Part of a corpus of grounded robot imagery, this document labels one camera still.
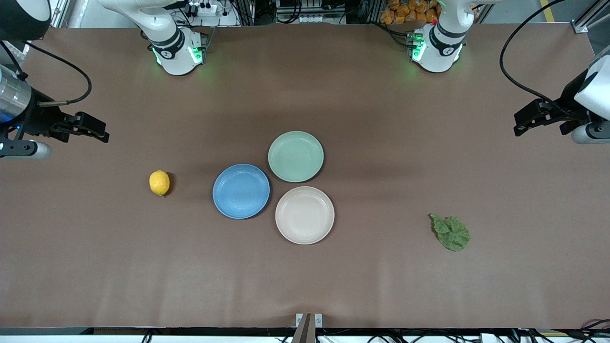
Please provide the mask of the green plate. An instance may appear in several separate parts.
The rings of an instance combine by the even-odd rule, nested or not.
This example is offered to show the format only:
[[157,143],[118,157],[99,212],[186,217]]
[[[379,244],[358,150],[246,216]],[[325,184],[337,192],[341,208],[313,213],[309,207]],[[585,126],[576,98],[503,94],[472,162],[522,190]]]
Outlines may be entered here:
[[277,178],[301,183],[314,178],[325,160],[323,146],[312,134],[290,131],[277,137],[270,145],[267,162]]

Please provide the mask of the bag of orange items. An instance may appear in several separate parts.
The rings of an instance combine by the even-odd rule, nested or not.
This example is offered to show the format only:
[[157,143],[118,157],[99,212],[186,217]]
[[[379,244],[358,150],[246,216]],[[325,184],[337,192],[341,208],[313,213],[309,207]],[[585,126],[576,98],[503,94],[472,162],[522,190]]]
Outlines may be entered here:
[[434,24],[438,21],[442,9],[442,4],[437,0],[386,0],[379,21],[385,25],[411,21]]

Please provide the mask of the white power strip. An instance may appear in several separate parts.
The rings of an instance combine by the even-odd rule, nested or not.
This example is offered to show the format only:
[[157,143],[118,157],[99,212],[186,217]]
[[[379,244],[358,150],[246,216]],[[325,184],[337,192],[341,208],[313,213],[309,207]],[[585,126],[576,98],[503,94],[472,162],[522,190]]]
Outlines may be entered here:
[[216,0],[184,0],[182,10],[187,17],[215,17],[223,8]]

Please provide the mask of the blue plate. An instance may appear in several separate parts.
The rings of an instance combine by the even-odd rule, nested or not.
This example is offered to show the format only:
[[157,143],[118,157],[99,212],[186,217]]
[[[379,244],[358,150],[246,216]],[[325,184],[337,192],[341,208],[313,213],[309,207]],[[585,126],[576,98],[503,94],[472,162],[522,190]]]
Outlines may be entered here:
[[255,217],[266,208],[271,185],[266,174],[251,164],[223,170],[212,187],[212,200],[222,215],[236,220]]

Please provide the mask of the green lettuce leaf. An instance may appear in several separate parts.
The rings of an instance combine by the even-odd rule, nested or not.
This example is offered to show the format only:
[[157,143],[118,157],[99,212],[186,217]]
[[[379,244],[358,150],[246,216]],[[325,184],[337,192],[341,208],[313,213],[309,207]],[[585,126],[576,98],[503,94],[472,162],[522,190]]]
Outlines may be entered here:
[[428,217],[436,238],[447,250],[461,252],[466,248],[470,232],[457,217],[440,217],[436,213],[429,213]]

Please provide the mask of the yellow lemon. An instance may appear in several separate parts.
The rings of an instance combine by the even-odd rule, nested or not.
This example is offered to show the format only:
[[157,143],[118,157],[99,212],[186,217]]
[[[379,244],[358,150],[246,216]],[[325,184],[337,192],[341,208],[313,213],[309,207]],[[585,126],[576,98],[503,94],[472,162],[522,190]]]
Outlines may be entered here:
[[154,194],[164,197],[170,190],[171,178],[165,171],[157,170],[150,174],[149,185]]

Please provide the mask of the beige plate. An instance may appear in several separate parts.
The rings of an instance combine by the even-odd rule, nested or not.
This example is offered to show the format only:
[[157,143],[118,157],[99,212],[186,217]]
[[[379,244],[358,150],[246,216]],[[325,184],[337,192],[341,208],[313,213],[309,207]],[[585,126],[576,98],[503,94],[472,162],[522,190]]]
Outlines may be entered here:
[[274,214],[280,234],[298,245],[322,241],[333,229],[335,217],[331,198],[310,186],[296,187],[283,194]]

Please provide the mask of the aluminium frame profile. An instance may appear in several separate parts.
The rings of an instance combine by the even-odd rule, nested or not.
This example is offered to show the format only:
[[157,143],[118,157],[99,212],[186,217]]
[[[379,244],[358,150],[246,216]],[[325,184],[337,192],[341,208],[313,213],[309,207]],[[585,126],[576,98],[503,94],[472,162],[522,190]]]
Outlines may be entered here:
[[593,27],[603,18],[599,17],[606,8],[610,7],[610,0],[592,0],[592,2],[580,13],[570,24],[574,33],[588,33],[589,27]]

